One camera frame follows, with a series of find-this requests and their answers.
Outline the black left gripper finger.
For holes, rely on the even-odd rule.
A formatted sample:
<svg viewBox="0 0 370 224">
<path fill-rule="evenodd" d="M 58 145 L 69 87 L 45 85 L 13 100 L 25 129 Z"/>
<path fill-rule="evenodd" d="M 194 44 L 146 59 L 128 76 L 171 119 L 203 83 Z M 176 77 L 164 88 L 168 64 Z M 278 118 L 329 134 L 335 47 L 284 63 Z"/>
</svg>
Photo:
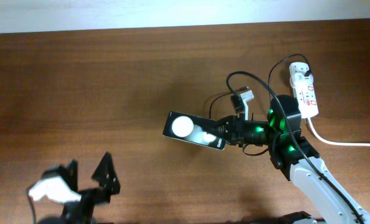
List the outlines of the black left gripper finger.
<svg viewBox="0 0 370 224">
<path fill-rule="evenodd" d="M 121 184 L 115 173 L 113 159 L 109 152 L 104 154 L 91 178 L 99 183 L 99 186 L 111 195 L 120 193 Z"/>
<path fill-rule="evenodd" d="M 67 184 L 69 188 L 77 192 L 78 191 L 78 162 L 76 160 L 71 160 L 66 166 L 67 171 Z"/>
</svg>

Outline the black Samsung Galaxy phone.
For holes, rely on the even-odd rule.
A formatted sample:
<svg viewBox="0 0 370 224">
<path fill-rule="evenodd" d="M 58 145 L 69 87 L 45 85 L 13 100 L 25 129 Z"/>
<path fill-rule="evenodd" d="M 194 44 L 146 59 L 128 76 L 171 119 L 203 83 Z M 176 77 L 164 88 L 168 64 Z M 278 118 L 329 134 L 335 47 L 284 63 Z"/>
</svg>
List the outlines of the black Samsung Galaxy phone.
<svg viewBox="0 0 370 224">
<path fill-rule="evenodd" d="M 222 151 L 226 141 L 208 132 L 215 120 L 171 111 L 167 117 L 163 135 L 168 138 L 197 144 Z"/>
</svg>

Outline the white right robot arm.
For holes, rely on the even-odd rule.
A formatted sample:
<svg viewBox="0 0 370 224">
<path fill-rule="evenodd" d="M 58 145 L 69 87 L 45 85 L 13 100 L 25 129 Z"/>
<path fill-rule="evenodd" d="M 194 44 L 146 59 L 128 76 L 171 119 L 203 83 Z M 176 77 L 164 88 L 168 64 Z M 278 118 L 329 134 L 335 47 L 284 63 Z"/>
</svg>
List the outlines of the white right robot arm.
<svg viewBox="0 0 370 224">
<path fill-rule="evenodd" d="M 345 191 L 301 135 L 302 113 L 296 98 L 273 98 L 266 121 L 248 117 L 245 97 L 233 95 L 231 100 L 236 114 L 219 120 L 171 111 L 163 135 L 217 150 L 227 144 L 242 149 L 267 146 L 273 166 L 308 197 L 326 223 L 370 223 L 370 213 Z"/>
</svg>

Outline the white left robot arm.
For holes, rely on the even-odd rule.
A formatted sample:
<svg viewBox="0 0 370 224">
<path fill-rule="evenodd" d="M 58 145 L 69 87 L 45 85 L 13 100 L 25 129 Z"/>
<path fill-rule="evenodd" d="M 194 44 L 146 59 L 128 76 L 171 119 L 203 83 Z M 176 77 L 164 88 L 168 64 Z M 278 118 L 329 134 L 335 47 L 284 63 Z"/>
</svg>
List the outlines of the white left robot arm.
<svg viewBox="0 0 370 224">
<path fill-rule="evenodd" d="M 105 155 L 91 178 L 98 183 L 97 187 L 78 189 L 78 163 L 72 160 L 66 167 L 58 166 L 46 170 L 41 179 L 27 191 L 32 212 L 33 202 L 47 197 L 63 205 L 62 214 L 48 216 L 34 223 L 97 223 L 93 216 L 97 205 L 108 204 L 111 197 L 120 193 L 121 185 L 114 171 L 113 161 Z"/>
</svg>

